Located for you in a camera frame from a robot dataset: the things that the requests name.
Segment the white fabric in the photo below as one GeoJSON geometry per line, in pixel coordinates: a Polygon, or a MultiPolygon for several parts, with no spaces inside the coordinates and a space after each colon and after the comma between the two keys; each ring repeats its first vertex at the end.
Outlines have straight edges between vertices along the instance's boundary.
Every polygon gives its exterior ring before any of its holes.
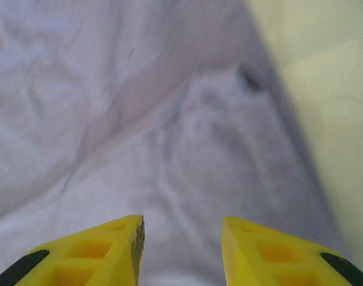
{"type": "Polygon", "coordinates": [[[223,285],[229,215],[344,251],[302,142],[240,1],[0,1],[0,272],[132,213],[141,285],[223,285]]]}

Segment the black rubber pad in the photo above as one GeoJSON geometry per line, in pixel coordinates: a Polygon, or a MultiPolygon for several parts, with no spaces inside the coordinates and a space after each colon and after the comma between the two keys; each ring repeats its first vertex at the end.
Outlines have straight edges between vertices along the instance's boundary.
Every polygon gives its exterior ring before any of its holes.
{"type": "Polygon", "coordinates": [[[321,253],[320,255],[353,286],[363,286],[363,272],[351,262],[330,253],[321,253]]]}
{"type": "Polygon", "coordinates": [[[20,258],[15,264],[0,274],[0,286],[13,286],[24,278],[39,262],[49,254],[48,250],[39,250],[20,258]]]}

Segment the pale yellow wall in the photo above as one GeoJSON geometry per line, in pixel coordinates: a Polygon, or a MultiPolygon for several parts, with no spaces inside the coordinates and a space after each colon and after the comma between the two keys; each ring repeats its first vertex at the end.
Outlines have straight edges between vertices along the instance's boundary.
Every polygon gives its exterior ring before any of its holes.
{"type": "Polygon", "coordinates": [[[245,0],[363,270],[363,0],[245,0]]]}

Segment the white cloth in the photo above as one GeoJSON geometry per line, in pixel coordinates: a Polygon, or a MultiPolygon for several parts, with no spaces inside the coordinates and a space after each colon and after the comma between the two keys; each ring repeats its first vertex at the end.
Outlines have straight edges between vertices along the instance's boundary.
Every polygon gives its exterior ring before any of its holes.
{"type": "Polygon", "coordinates": [[[223,285],[229,215],[344,251],[240,1],[0,0],[0,273],[133,213],[141,285],[223,285]]]}

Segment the wrinkled white sheet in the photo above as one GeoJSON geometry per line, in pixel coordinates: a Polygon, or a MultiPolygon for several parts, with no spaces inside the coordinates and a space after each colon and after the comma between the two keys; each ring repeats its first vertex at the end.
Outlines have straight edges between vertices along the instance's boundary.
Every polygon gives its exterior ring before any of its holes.
{"type": "Polygon", "coordinates": [[[345,251],[243,3],[0,0],[0,272],[132,213],[141,285],[224,285],[229,215],[345,251]]]}

